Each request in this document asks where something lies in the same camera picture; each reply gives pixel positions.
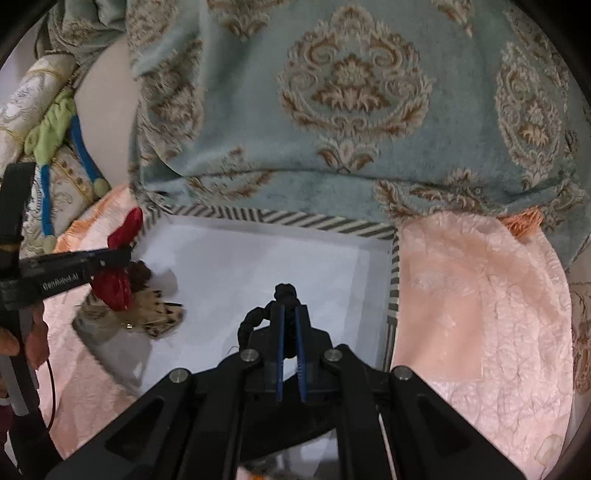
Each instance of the pink crinkled cloth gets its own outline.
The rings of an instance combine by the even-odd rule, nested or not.
[[[558,459],[573,395],[571,303],[539,228],[452,212],[400,232],[392,366],[408,365],[528,479]]]

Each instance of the white fabric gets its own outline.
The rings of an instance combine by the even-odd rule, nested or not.
[[[18,90],[0,107],[0,177],[9,163],[19,159],[25,137],[41,121],[75,67],[72,55],[40,58],[22,78]]]

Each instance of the white tray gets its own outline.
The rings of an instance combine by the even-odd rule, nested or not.
[[[215,367],[237,351],[240,322],[251,309],[272,300],[278,283],[296,287],[312,325],[328,331],[334,345],[347,343],[367,364],[389,368],[398,307],[393,227],[286,212],[239,215],[211,208],[216,219],[195,216],[208,215],[207,210],[178,213],[184,215],[148,216],[133,256],[152,269],[151,287],[184,306],[181,325],[159,340],[120,330],[101,342],[94,324],[80,316],[73,323],[95,357],[127,389],[142,394],[175,367],[194,372]],[[285,362],[284,378],[295,372],[295,362]],[[332,472],[336,458],[332,432],[267,461],[312,476],[322,465]]]

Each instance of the finger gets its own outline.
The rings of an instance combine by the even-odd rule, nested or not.
[[[45,312],[45,305],[42,301],[36,303],[32,307],[33,310],[33,322],[41,323],[43,321],[43,313]]]
[[[21,347],[18,340],[8,330],[0,327],[0,355],[18,355]]]
[[[41,322],[33,323],[33,329],[25,341],[25,354],[29,364],[37,369],[49,357],[49,344],[47,343],[47,324]]]

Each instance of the blanket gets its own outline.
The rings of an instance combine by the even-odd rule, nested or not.
[[[588,104],[506,0],[61,0],[56,48],[94,55],[125,7],[138,197],[396,225],[535,205],[564,266],[591,232]]]

